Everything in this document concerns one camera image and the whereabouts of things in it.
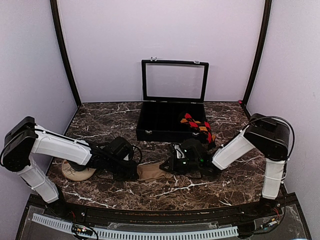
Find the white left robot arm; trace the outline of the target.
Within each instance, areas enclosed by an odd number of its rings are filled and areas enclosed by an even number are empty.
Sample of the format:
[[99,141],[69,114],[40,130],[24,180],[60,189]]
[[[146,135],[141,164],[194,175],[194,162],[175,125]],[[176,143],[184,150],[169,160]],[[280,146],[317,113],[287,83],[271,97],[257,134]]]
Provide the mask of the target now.
[[0,165],[19,175],[60,218],[71,213],[58,187],[40,169],[33,154],[64,159],[84,168],[107,170],[116,180],[137,180],[138,163],[134,161],[134,146],[123,137],[111,142],[93,143],[51,132],[25,117],[4,139]]

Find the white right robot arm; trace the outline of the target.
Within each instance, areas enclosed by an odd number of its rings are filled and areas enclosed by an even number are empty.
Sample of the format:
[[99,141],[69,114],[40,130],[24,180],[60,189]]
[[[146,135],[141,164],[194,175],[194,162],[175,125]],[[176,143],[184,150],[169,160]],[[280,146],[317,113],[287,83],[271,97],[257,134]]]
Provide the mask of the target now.
[[257,149],[264,155],[266,166],[261,194],[263,200],[255,205],[255,213],[266,217],[275,208],[273,200],[278,197],[294,144],[294,129],[287,120],[255,113],[248,124],[214,154],[210,155],[199,140],[186,139],[172,144],[172,156],[159,168],[173,175],[199,172],[213,177],[246,153]]

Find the cream branch-pattern plate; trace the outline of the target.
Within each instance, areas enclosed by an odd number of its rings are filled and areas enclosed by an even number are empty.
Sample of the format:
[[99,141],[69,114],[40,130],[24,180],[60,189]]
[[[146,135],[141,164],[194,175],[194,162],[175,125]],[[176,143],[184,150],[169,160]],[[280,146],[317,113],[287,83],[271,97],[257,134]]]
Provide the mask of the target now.
[[96,172],[96,169],[86,167],[84,170],[76,171],[66,160],[64,160],[61,164],[61,171],[68,180],[82,182],[92,177]]

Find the tan brown sock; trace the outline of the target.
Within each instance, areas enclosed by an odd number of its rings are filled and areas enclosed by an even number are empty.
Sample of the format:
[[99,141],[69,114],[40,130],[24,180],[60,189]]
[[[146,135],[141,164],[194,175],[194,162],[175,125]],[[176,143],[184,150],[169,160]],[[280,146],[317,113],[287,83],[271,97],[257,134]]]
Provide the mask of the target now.
[[138,181],[149,183],[161,178],[171,179],[173,174],[160,169],[160,165],[163,163],[164,161],[139,164],[137,166]]

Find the black glass-lid display case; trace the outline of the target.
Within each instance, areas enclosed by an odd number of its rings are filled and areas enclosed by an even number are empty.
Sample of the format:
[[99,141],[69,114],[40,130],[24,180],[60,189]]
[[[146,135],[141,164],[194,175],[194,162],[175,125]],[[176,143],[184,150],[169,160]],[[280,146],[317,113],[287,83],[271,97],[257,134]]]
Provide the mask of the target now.
[[181,143],[206,136],[180,120],[188,113],[196,121],[207,121],[204,99],[209,63],[157,58],[141,61],[142,106],[136,138],[147,142]]

